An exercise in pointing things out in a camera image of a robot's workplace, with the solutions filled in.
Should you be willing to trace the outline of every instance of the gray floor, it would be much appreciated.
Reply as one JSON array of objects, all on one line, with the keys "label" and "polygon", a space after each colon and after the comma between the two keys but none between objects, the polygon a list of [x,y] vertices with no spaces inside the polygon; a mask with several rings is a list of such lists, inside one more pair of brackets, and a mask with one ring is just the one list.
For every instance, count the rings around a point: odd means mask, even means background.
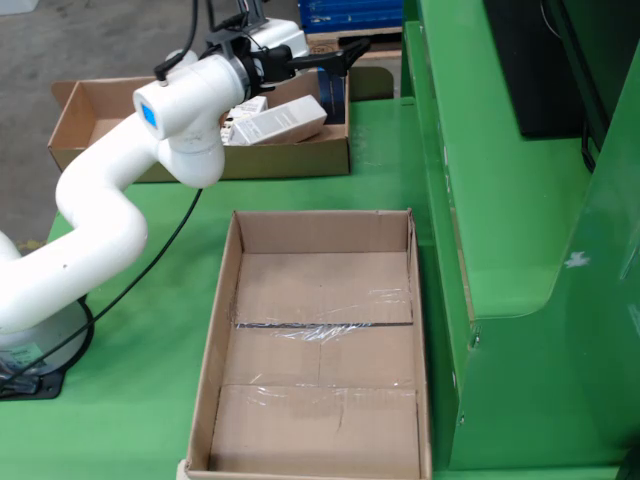
[{"label": "gray floor", "polygon": [[[237,13],[217,0],[216,17]],[[186,41],[188,0],[41,0],[29,14],[0,17],[0,231],[23,252],[47,238],[60,175],[47,151],[60,114],[57,80],[150,75]],[[265,13],[299,21],[297,0],[272,0]],[[194,45],[206,31],[200,15]]]}]

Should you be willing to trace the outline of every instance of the open cardboard box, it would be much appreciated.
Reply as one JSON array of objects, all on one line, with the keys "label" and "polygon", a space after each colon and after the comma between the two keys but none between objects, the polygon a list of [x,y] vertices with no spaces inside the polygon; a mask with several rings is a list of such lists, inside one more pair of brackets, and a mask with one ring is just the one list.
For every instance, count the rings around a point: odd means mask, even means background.
[{"label": "open cardboard box", "polygon": [[411,212],[237,212],[209,328],[192,479],[431,478]]},{"label": "open cardboard box", "polygon": [[[134,113],[133,92],[152,77],[57,82],[51,87],[63,108],[49,140],[49,151],[64,170],[88,146]],[[297,144],[226,146],[223,179],[344,175],[349,163],[349,88],[345,88],[345,123],[324,125],[314,137]],[[313,95],[319,100],[317,72],[307,72],[264,94],[269,107]],[[159,163],[140,182],[175,181]]]}]

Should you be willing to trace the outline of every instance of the black cable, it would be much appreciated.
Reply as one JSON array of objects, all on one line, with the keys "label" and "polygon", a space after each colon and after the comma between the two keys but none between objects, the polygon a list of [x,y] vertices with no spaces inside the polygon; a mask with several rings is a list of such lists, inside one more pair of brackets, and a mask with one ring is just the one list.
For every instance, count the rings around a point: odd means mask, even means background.
[{"label": "black cable", "polygon": [[582,124],[582,160],[584,161],[587,170],[591,173],[596,169],[596,161],[593,159],[593,155],[591,155],[591,151],[589,150],[589,124],[585,120]]},{"label": "black cable", "polygon": [[240,32],[247,26],[249,22],[249,14],[246,12],[236,13],[229,18],[224,19],[218,25],[213,28],[214,32],[220,30],[230,30],[234,32]]},{"label": "black cable", "polygon": [[167,72],[175,67],[187,52],[191,49],[191,45],[193,45],[193,40],[196,37],[196,31],[198,29],[198,0],[193,0],[192,4],[192,13],[191,13],[191,30],[189,32],[189,38],[187,39],[187,43],[180,53],[177,53],[173,57],[165,60],[160,65],[157,65],[153,69],[153,73],[156,76],[156,80],[159,82],[165,82],[167,80]]},{"label": "black cable", "polygon": [[207,7],[207,23],[209,24],[209,31],[213,32],[213,29],[216,26],[216,17],[213,11],[213,1],[205,0],[205,5]]},{"label": "black cable", "polygon": [[260,50],[261,52],[268,52],[269,51],[269,47],[263,47],[262,45],[260,45],[258,42],[256,42],[253,39],[253,37],[249,33],[245,32],[245,35],[247,37],[249,37],[249,40],[251,40],[256,45],[256,47],[258,47],[258,50]]},{"label": "black cable", "polygon": [[222,47],[220,45],[208,44],[207,49],[202,52],[202,55],[198,57],[198,60],[202,60],[203,58],[210,57],[218,50],[221,50]]},{"label": "black cable", "polygon": [[553,35],[557,38],[559,38],[560,40],[562,40],[562,37],[558,34],[558,32],[556,32],[553,27],[551,26],[551,24],[549,23],[549,21],[547,20],[547,14],[544,12],[544,0],[540,0],[540,12],[542,12],[542,19],[544,20],[544,23],[547,25],[547,28],[549,29],[549,31],[551,33],[553,33]]},{"label": "black cable", "polygon": [[111,303],[109,303],[109,305],[107,305],[106,307],[104,307],[102,309],[102,311],[100,313],[98,313],[93,320],[91,320],[90,322],[86,323],[85,325],[83,325],[82,327],[80,327],[78,330],[76,330],[75,332],[73,332],[71,335],[69,335],[67,338],[65,338],[62,342],[58,343],[58,345],[56,345],[55,347],[53,347],[52,349],[50,349],[49,351],[43,353],[42,355],[40,355],[37,359],[35,359],[33,362],[29,363],[29,365],[27,365],[26,367],[21,368],[20,370],[18,370],[17,372],[15,372],[13,375],[11,375],[8,379],[0,382],[0,392],[2,392],[2,390],[4,389],[4,387],[6,387],[7,385],[9,385],[11,382],[13,382],[15,379],[17,379],[18,377],[21,377],[22,375],[24,375],[29,369],[33,368],[34,366],[36,366],[38,363],[40,363],[41,361],[43,361],[45,358],[47,358],[49,355],[53,355],[54,353],[56,353],[58,350],[60,350],[62,347],[64,347],[65,345],[67,345],[69,342],[71,342],[74,338],[76,338],[78,335],[82,334],[84,331],[86,331],[87,329],[89,329],[89,327],[91,327],[92,325],[94,325],[98,320],[100,320],[102,317],[104,317],[107,312],[109,312],[109,310],[111,310],[113,307],[116,306],[116,304],[122,300],[122,297],[124,297],[127,293],[129,293],[129,291],[136,286],[136,284],[142,280],[144,278],[144,276],[149,273],[149,271],[151,271],[151,269],[153,267],[155,267],[156,263],[158,263],[158,260],[160,260],[162,258],[162,256],[165,254],[165,252],[169,249],[169,247],[171,246],[171,244],[173,243],[173,241],[176,239],[176,237],[178,236],[178,234],[180,233],[180,230],[182,230],[182,227],[184,227],[184,225],[187,223],[187,220],[189,220],[189,217],[191,216],[191,213],[193,212],[193,209],[196,207],[196,204],[198,203],[198,200],[200,199],[200,195],[202,195],[202,189],[199,189],[196,192],[196,196],[193,198],[193,201],[191,202],[191,205],[189,206],[189,209],[187,210],[187,213],[185,213],[184,218],[182,219],[182,221],[180,222],[180,224],[176,227],[175,231],[173,232],[173,234],[171,235],[171,237],[169,237],[169,240],[167,240],[167,243],[164,244],[164,247],[162,247],[162,249],[158,252],[158,254],[154,257],[153,260],[151,260],[151,263],[149,263],[149,265],[147,265],[145,267],[144,270],[142,270],[142,272],[140,272],[138,274],[138,276],[129,284],[127,285],[127,287],[120,292],[120,294],[114,298]]}]

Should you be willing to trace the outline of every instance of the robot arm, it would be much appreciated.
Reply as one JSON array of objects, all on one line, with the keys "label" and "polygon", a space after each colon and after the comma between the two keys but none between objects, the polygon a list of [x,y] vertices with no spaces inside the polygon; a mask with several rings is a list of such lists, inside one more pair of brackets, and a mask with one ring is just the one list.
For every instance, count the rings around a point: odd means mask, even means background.
[{"label": "robot arm", "polygon": [[134,94],[136,113],[64,171],[56,203],[74,230],[21,257],[0,242],[0,334],[29,329],[124,270],[140,255],[147,224],[122,193],[156,161],[196,188],[218,181],[218,119],[245,98],[231,63],[207,57]]},{"label": "robot arm", "polygon": [[210,56],[138,89],[136,113],[67,167],[56,202],[72,232],[25,257],[0,233],[0,345],[32,338],[42,322],[55,321],[140,255],[146,221],[122,192],[151,165],[160,162],[191,187],[216,183],[224,170],[224,112],[299,70],[323,66],[344,75],[368,49],[365,42],[348,55],[308,56],[304,33],[284,20],[262,19],[250,32],[244,25],[210,34]]}]

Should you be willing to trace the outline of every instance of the white box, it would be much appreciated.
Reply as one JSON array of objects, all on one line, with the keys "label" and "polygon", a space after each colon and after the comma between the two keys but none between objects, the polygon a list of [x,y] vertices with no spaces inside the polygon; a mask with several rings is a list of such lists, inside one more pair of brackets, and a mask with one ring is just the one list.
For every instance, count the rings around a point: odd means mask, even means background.
[{"label": "white box", "polygon": [[235,122],[229,145],[297,143],[320,132],[327,112],[307,95]]},{"label": "white box", "polygon": [[264,112],[267,108],[267,97],[257,96],[229,110],[227,118],[224,120],[222,127],[220,127],[222,144],[229,144],[229,135],[231,134],[231,128],[233,127],[234,122],[237,122],[242,118],[252,117],[260,112]]}]

